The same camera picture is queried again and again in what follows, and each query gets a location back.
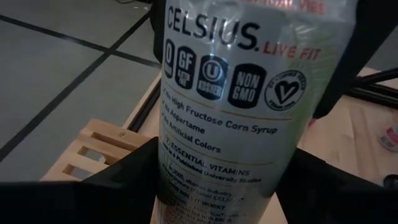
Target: can label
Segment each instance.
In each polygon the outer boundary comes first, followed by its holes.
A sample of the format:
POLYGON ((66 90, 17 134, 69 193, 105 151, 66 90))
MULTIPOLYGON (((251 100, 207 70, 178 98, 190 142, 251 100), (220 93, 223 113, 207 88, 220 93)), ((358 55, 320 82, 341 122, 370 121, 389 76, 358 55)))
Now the can label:
POLYGON ((156 222, 257 223, 351 37, 356 1, 166 1, 156 222))

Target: wooden crate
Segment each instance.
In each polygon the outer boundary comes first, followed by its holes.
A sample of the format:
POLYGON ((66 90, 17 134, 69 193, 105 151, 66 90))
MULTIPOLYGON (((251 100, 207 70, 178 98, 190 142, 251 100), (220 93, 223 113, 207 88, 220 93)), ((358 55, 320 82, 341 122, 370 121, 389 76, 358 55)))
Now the wooden crate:
POLYGON ((96 161, 87 157, 89 151, 102 154, 106 162, 111 165, 149 140, 150 138, 146 136, 98 119, 92 119, 42 180, 79 181, 81 179, 73 176, 73 171, 76 168, 95 174, 108 167, 104 161, 96 161))

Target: black holder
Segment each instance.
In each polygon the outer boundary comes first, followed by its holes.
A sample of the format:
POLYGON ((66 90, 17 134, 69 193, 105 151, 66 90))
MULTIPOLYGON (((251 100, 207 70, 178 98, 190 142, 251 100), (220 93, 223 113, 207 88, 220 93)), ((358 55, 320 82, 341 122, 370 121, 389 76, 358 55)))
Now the black holder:
MULTIPOLYGON (((158 139, 153 138, 82 182, 2 184, 2 220, 149 224, 158 192, 157 146, 158 139)), ((276 193, 287 221, 293 224, 398 221, 396 191, 343 172, 300 149, 276 193)))

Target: gray floor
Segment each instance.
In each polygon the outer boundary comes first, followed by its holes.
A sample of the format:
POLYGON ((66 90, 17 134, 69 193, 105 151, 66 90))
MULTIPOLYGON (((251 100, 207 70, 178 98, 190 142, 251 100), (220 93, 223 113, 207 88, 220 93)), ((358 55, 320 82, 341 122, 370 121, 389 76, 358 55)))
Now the gray floor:
MULTIPOLYGON (((0 0, 0 15, 110 47, 149 7, 112 0, 0 0)), ((148 20, 118 50, 155 61, 153 38, 148 20)), ((103 54, 1 19, 0 49, 0 148, 103 54)), ((122 125, 158 73, 108 57, 0 162, 0 181, 39 180, 91 118, 122 125)))

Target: circular icon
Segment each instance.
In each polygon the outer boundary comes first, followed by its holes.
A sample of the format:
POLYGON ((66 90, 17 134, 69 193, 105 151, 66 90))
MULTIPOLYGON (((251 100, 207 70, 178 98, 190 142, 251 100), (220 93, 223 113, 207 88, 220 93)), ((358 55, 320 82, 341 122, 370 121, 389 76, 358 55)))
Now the circular icon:
POLYGON ((265 92, 266 103, 276 111, 290 109, 301 99, 306 86, 307 80, 302 72, 282 72, 268 83, 265 92))
POLYGON ((223 68, 216 60, 209 60, 202 66, 202 73, 210 82, 217 82, 223 75, 223 68))
POLYGON ((164 141, 166 142, 166 144, 169 146, 171 143, 170 137, 168 135, 164 136, 164 141))

